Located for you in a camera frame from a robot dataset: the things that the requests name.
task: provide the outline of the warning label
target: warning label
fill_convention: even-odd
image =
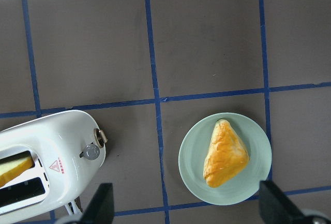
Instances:
[[[61,172],[62,172],[62,174],[64,174],[64,169],[63,169],[62,161],[61,161],[60,158],[58,158],[58,162],[59,162],[60,167],[61,167]]]
[[[52,165],[50,166],[50,169],[54,170],[54,171],[57,171],[57,172],[60,172],[60,168],[58,167],[58,162],[57,160],[54,161],[54,163],[52,163]]]

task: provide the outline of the red warning triangle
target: red warning triangle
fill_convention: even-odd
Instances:
[[[60,169],[58,167],[58,163],[57,163],[57,160],[54,161],[54,163],[50,166],[50,169],[54,170],[54,171],[57,171],[57,172],[60,172]]]

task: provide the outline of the toaster knob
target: toaster knob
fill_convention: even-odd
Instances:
[[[88,160],[94,160],[100,155],[100,148],[95,144],[88,144],[83,152],[80,154],[80,157],[85,157]]]

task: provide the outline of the triangular pastry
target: triangular pastry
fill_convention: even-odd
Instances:
[[[216,122],[203,167],[207,185],[216,188],[239,174],[249,162],[247,148],[227,120]]]

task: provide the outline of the bread slice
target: bread slice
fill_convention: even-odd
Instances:
[[[216,188],[239,174],[249,162],[247,148],[227,120],[216,122],[203,167],[207,185]]]
[[[34,165],[30,152],[19,153],[0,160],[0,187]]]

